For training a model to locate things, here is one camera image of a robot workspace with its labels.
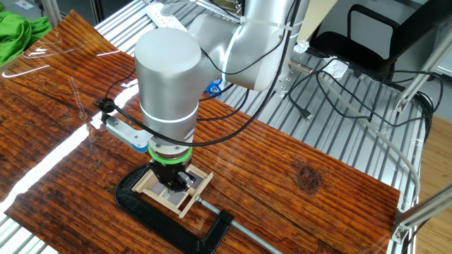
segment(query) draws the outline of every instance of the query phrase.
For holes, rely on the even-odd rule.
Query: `floor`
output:
[[[35,20],[41,17],[41,10],[37,7],[37,4],[35,4],[33,0],[27,1],[29,4],[32,4],[34,6],[29,10],[25,10],[24,8],[21,8],[18,5],[16,5],[17,1],[18,0],[0,0],[0,2],[5,5],[4,11],[10,11],[29,20]]]
[[[434,117],[422,151],[420,200],[452,182],[452,122]],[[416,254],[450,253],[452,250],[452,207],[431,218],[417,237]]]

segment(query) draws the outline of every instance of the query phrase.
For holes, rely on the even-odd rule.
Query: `black chair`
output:
[[[352,12],[357,11],[393,28],[389,57],[380,55],[355,42],[351,37]],[[310,41],[311,47],[386,77],[394,70],[397,58],[417,40],[446,20],[452,14],[452,0],[430,0],[414,12],[402,25],[359,4],[348,12],[347,37],[335,32],[324,32]]]

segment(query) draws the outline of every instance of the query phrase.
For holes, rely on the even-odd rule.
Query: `robotic arm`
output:
[[[191,162],[192,148],[187,143],[194,139],[199,97],[218,78],[265,90],[277,78],[286,43],[290,51],[281,73],[287,73],[297,34],[292,33],[289,42],[285,35],[287,30],[299,31],[308,3],[248,0],[242,24],[202,15],[188,32],[175,28],[147,32],[135,47],[143,124],[180,142],[174,144],[145,130],[137,131],[105,115],[108,131],[139,152],[148,150],[153,158],[148,166],[161,184],[175,192],[187,191],[196,180],[185,169]],[[292,13],[295,25],[289,28]],[[109,103],[102,103],[103,112],[108,113],[105,108]]]

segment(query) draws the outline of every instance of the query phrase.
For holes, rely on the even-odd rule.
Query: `green cloth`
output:
[[[21,54],[51,29],[47,17],[29,21],[10,11],[0,12],[0,65]]]

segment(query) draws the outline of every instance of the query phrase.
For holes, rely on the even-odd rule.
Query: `black cable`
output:
[[[294,84],[297,83],[297,81],[298,81],[298,79],[299,79],[299,77],[300,77],[301,75],[302,75],[301,73],[298,74],[297,79],[295,79],[295,81],[294,81]],[[303,80],[306,80],[306,79],[307,79],[308,77],[310,77],[310,76],[311,76],[311,75],[308,75],[308,76],[304,77],[300,82],[302,82]],[[288,97],[289,97],[289,100],[291,101],[291,103],[294,104],[294,106],[298,109],[298,111],[302,114],[303,117],[305,117],[305,118],[307,118],[307,119],[311,119],[311,118],[312,118],[311,112],[309,112],[307,109],[304,109],[304,108],[300,107],[300,106],[298,105],[298,103],[296,103],[296,102],[292,99],[292,95],[291,95],[292,91],[293,91],[293,90],[290,90],[290,92],[288,92]]]
[[[120,80],[117,80],[115,83],[113,83],[112,85],[110,85],[110,87],[107,89],[107,91],[106,91],[106,93],[105,93],[104,99],[106,99],[106,98],[108,97],[108,94],[110,93],[110,90],[112,89],[112,87],[114,87],[114,86],[115,86],[117,83],[119,83],[119,82],[122,82],[122,81],[125,81],[125,80],[129,79],[129,78],[133,75],[134,72],[135,72],[135,67],[133,67],[132,72],[131,72],[130,74],[128,74],[127,77],[122,78],[122,79],[120,79]]]
[[[226,12],[227,14],[229,14],[229,16],[235,18],[235,19],[239,19],[238,17],[236,17],[234,14],[230,13],[229,11],[226,11],[223,7],[219,6],[217,3],[215,3],[214,1],[210,1],[212,4],[214,4],[215,6],[217,6],[218,8],[220,8],[222,11]]]
[[[221,90],[221,91],[215,93],[214,95],[211,95],[211,96],[206,97],[206,98],[199,99],[199,102],[204,102],[204,101],[206,101],[206,100],[208,100],[208,99],[215,98],[215,97],[217,97],[218,95],[221,95],[222,93],[228,91],[228,90],[231,89],[231,87],[233,87],[233,86],[234,86],[234,84],[231,83],[231,85],[228,85],[225,89],[223,89],[223,90]]]
[[[295,4],[295,10],[298,10],[299,5],[301,3],[301,0],[295,0],[296,4]],[[295,23],[295,18],[297,17],[297,11],[294,11],[294,13],[292,14],[292,18],[290,21],[290,25],[293,26],[293,24]],[[289,31],[287,33],[286,36],[286,42],[284,44],[284,49],[282,50],[282,56],[281,56],[281,60],[280,60],[280,64],[278,66],[278,70],[276,71],[275,77],[273,79],[273,82],[270,86],[270,88],[267,91],[267,94],[265,96],[265,98],[263,99],[261,105],[259,106],[259,108],[256,110],[256,112],[253,114],[253,116],[242,126],[240,127],[238,130],[236,130],[235,132],[223,137],[223,138],[219,138],[217,140],[212,140],[212,141],[208,141],[208,142],[204,142],[204,143],[187,143],[187,142],[181,142],[172,138],[169,138],[163,134],[158,133],[157,131],[154,131],[152,129],[150,129],[149,127],[145,126],[144,124],[142,124],[140,121],[137,121],[135,118],[133,118],[132,116],[128,115],[126,112],[124,112],[121,108],[119,108],[117,105],[114,105],[114,108],[124,117],[126,117],[129,121],[131,121],[133,124],[137,125],[138,127],[142,128],[143,130],[153,134],[156,138],[160,138],[163,139],[169,143],[173,143],[175,145],[182,145],[182,146],[189,146],[189,147],[200,147],[200,146],[206,146],[206,145],[214,145],[214,144],[218,144],[221,143],[223,141],[229,140],[233,137],[235,137],[236,135],[238,135],[239,133],[241,133],[246,127],[248,127],[253,121],[254,119],[256,119],[261,112],[263,111],[263,108],[267,105],[268,100],[270,99],[270,95],[272,94],[273,88],[275,88],[275,84],[278,80],[278,76],[281,73],[281,70],[283,68],[283,62],[284,62],[284,58],[285,58],[285,54],[287,51],[287,48],[289,47],[289,38],[290,35],[292,34],[292,31]]]
[[[412,236],[411,236],[410,240],[408,240],[406,242],[405,247],[404,247],[404,249],[402,250],[401,253],[405,253],[405,251],[407,250],[408,246],[415,239],[415,236],[416,236],[417,232],[419,232],[419,230],[429,221],[429,219],[424,220],[421,224],[419,224],[419,226],[417,226],[417,229],[412,233]]]
[[[246,90],[245,93],[245,98],[243,99],[242,103],[240,104],[239,107],[237,107],[237,109],[235,109],[234,112],[232,112],[231,114],[227,114],[226,116],[220,116],[220,117],[215,117],[215,118],[209,118],[209,119],[197,119],[197,121],[217,121],[217,120],[223,120],[226,119],[228,117],[234,116],[235,114],[239,113],[240,109],[242,109],[242,107],[245,105],[246,101],[248,100],[248,95],[249,95],[249,89]]]
[[[345,65],[350,67],[354,72],[360,71],[360,72],[362,72],[364,74],[367,74],[370,78],[376,80],[377,82],[382,82],[385,85],[387,85],[387,86],[389,86],[389,87],[391,87],[393,89],[399,90],[400,92],[403,92],[405,90],[405,87],[403,87],[402,85],[399,85],[398,83],[409,81],[409,79],[407,79],[407,80],[399,80],[399,81],[395,81],[394,82],[392,80],[387,80],[386,78],[382,78],[380,75],[378,75],[375,72],[363,69],[362,67],[359,67],[359,66],[355,66],[352,63],[347,63],[347,62],[343,61],[342,59],[335,59],[335,60],[344,63]],[[428,72],[422,72],[422,71],[406,71],[406,72],[414,73],[414,74],[421,73],[421,74],[427,74],[427,75],[435,76],[435,77],[437,77],[440,80],[441,87],[444,86],[440,76],[435,74],[435,73],[428,73]],[[422,109],[422,113],[424,114],[423,119],[425,120],[424,124],[426,126],[426,132],[425,132],[425,136],[424,136],[424,141],[426,141],[428,136],[429,136],[430,129],[432,128],[433,114],[437,110],[437,108],[439,106],[439,103],[435,107],[433,105],[432,100],[428,96],[426,96],[424,93],[419,92],[419,91],[413,96],[413,99],[419,104],[419,106]]]
[[[341,117],[345,117],[348,119],[370,119],[370,116],[347,116],[344,113],[342,113],[335,105],[334,103],[331,101],[331,99],[328,97],[328,94],[326,93],[326,91],[324,90],[324,88],[322,87],[322,85],[320,84],[320,80],[319,80],[319,73],[323,72],[323,73],[327,73],[326,71],[318,71],[316,72],[316,79],[317,79],[317,83],[319,84],[319,88],[322,91],[323,95],[325,95],[326,100],[328,101],[328,103],[332,106],[332,108],[341,116]]]
[[[438,76],[437,74],[435,74],[435,73],[428,73],[428,72],[424,72],[424,71],[393,71],[393,73],[416,73],[416,74],[419,74],[419,73],[420,73],[420,74],[435,75],[436,77],[439,78],[440,86],[441,86],[441,87],[440,87],[440,93],[439,93],[438,102],[436,103],[436,106],[433,108],[432,112],[430,112],[430,113],[427,114],[426,116],[421,116],[421,117],[416,117],[416,118],[413,118],[413,119],[409,119],[409,120],[404,121],[404,122],[399,123],[399,124],[393,124],[393,123],[391,123],[390,121],[387,121],[384,117],[380,116],[380,115],[379,115],[378,113],[376,113],[374,110],[372,110],[372,108],[368,107],[364,102],[362,102],[358,97],[356,97],[356,95],[354,95],[354,94],[353,94],[352,92],[350,92],[346,87],[344,87],[342,84],[340,84],[340,83],[338,82],[338,80],[336,80],[330,73],[327,73],[327,72],[325,72],[325,71],[317,71],[317,73],[320,73],[320,72],[325,73],[325,74],[328,75],[330,78],[332,78],[333,81],[334,81],[337,85],[339,85],[342,89],[344,89],[344,91],[346,91],[346,92],[347,92],[349,95],[351,95],[355,100],[357,100],[364,108],[366,108],[366,109],[369,110],[372,114],[374,114],[375,116],[379,117],[383,122],[387,123],[389,126],[394,127],[394,128],[395,128],[395,127],[402,126],[402,125],[404,125],[404,124],[407,124],[407,123],[409,123],[409,122],[411,122],[411,121],[422,120],[422,119],[428,118],[428,117],[430,117],[430,116],[433,116],[434,112],[435,112],[435,111],[438,109],[438,107],[439,107],[439,103],[441,102],[441,98],[442,98],[442,96],[443,96],[443,91],[444,91],[444,84],[443,84],[442,80],[439,78],[439,76]]]
[[[286,23],[286,24],[287,24],[287,20],[288,20],[288,18],[289,18],[289,15],[290,15],[290,11],[292,10],[292,7],[294,6],[295,2],[296,2],[296,0],[294,0],[294,1],[292,2],[292,5],[290,6],[289,11],[287,12],[287,15],[286,15],[286,18],[285,18],[285,21],[286,21],[285,23]],[[260,60],[262,60],[264,57],[266,57],[266,56],[268,56],[269,54],[271,54],[272,52],[274,52],[274,51],[281,45],[281,43],[283,43],[283,37],[284,37],[284,35],[285,35],[285,29],[284,29],[284,33],[282,34],[282,36],[281,36],[281,38],[280,38],[280,41],[276,44],[276,46],[274,46],[272,49],[270,49],[270,51],[268,51],[267,53],[265,53],[263,56],[259,57],[257,60],[255,60],[254,62],[252,62],[251,64],[249,64],[247,67],[243,68],[242,70],[240,70],[240,71],[235,71],[235,72],[231,72],[231,73],[225,72],[225,71],[221,70],[220,68],[218,68],[218,66],[217,66],[217,65],[215,64],[215,62],[211,59],[211,57],[207,54],[207,52],[206,52],[203,48],[201,48],[201,47],[200,47],[200,49],[201,49],[201,51],[206,55],[207,59],[209,59],[209,61],[212,63],[213,67],[215,67],[215,69],[217,69],[217,71],[219,71],[219,72],[221,72],[221,73],[224,73],[224,74],[226,74],[226,75],[237,75],[237,74],[239,74],[239,73],[241,73],[241,72],[244,72],[244,71],[246,71],[247,69],[251,68],[254,64],[257,64],[257,63],[258,63]]]
[[[293,92],[293,90],[294,90],[296,87],[298,87],[303,81],[305,81],[305,80],[308,79],[309,77],[312,77],[313,75],[317,75],[317,78],[318,78],[318,74],[319,74],[325,67],[327,67],[328,64],[330,64],[330,63],[331,63],[332,61],[334,61],[334,60],[335,60],[335,59],[331,59],[325,66],[323,66],[322,68],[320,68],[318,71],[314,71],[314,72],[310,73],[309,75],[307,75],[306,77],[302,78],[298,83],[297,83],[297,80],[298,80],[298,78],[297,78],[297,79],[295,80],[295,82],[294,82],[294,85],[289,89],[289,92],[288,92],[289,100],[290,100],[291,103],[293,103],[294,106],[300,111],[300,113],[302,113],[302,115],[303,115],[305,118],[307,118],[307,119],[310,119],[310,118],[312,117],[312,116],[311,116],[311,112],[309,112],[309,111],[306,110],[306,109],[301,108],[301,107],[298,105],[298,103],[296,103],[296,102],[293,100],[293,98],[292,98],[292,92]],[[328,102],[329,102],[329,103],[331,104],[331,106],[333,107],[333,109],[334,109],[340,116],[345,117],[345,118],[349,118],[349,119],[368,119],[368,118],[369,118],[368,116],[347,116],[347,115],[343,114],[342,112],[339,111],[339,109],[337,109],[337,108],[335,107],[334,103],[330,100],[330,98],[328,97],[326,91],[323,89],[323,87],[321,87],[321,85],[320,85],[320,89],[321,89],[322,93],[325,95],[325,98],[328,100]]]
[[[413,80],[413,79],[415,79],[415,78],[407,78],[407,79],[405,79],[405,80],[391,81],[391,82],[392,82],[392,83],[404,83],[404,82],[407,82],[407,81],[411,81],[411,80]]]

